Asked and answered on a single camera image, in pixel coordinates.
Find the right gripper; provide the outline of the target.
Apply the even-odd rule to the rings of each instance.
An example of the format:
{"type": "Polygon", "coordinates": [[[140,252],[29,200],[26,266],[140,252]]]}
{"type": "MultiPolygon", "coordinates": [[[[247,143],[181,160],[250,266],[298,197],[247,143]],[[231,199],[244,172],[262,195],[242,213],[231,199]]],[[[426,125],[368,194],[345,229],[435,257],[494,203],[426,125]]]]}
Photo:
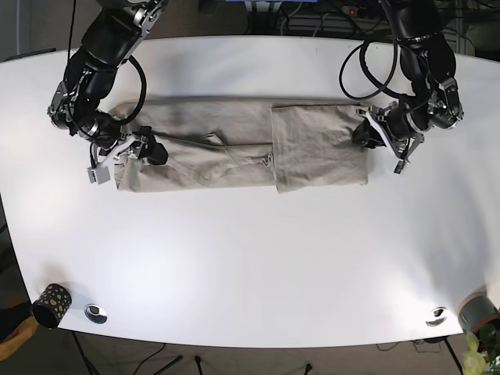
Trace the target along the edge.
{"type": "Polygon", "coordinates": [[[153,139],[151,129],[139,129],[119,138],[110,149],[104,150],[93,141],[90,146],[91,166],[87,174],[92,184],[104,184],[111,180],[110,168],[114,162],[127,159],[141,160],[145,165],[166,165],[169,154],[163,144],[153,139]]]}

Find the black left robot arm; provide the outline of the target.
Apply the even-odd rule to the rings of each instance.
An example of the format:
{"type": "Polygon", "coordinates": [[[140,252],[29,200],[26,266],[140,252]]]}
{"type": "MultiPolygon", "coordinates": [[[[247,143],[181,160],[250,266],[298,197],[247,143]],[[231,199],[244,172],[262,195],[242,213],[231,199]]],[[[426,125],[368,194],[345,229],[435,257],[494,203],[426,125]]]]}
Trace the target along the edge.
{"type": "Polygon", "coordinates": [[[365,77],[375,86],[370,95],[386,94],[393,102],[385,108],[371,106],[361,113],[364,121],[352,141],[364,148],[386,147],[393,151],[400,174],[410,155],[431,128],[451,129],[463,119],[463,106],[455,79],[455,54],[443,34],[438,8],[433,1],[382,1],[392,33],[391,73],[400,68],[409,80],[412,94],[392,91],[390,82],[380,82],[369,70],[366,39],[355,48],[365,77]]]}

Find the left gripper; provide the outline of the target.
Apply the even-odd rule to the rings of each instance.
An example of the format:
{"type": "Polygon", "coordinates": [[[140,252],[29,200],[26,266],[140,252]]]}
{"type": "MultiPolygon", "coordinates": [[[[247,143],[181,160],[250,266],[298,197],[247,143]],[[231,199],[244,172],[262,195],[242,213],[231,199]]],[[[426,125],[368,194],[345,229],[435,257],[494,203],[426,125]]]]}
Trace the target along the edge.
{"type": "Polygon", "coordinates": [[[353,131],[353,143],[370,149],[388,148],[398,160],[394,173],[401,174],[411,154],[425,140],[424,132],[415,125],[411,114],[402,105],[370,106],[359,108],[355,113],[363,121],[353,131]]]}

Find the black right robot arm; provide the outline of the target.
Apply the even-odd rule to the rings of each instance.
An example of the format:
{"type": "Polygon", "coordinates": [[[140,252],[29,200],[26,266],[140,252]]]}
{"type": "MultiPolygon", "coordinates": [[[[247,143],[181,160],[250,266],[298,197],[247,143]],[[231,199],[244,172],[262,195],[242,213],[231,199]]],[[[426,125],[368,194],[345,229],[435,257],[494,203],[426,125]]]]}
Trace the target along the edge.
{"type": "Polygon", "coordinates": [[[168,160],[165,147],[155,139],[151,127],[126,130],[141,111],[147,93],[147,80],[133,52],[149,35],[165,10],[165,1],[101,1],[96,19],[85,32],[81,46],[68,53],[62,81],[59,83],[48,116],[53,125],[79,135],[89,142],[92,183],[110,180],[109,167],[125,155],[152,165],[168,160]],[[113,88],[118,69],[130,63],[141,82],[135,108],[119,119],[99,110],[102,99],[113,88]]]}

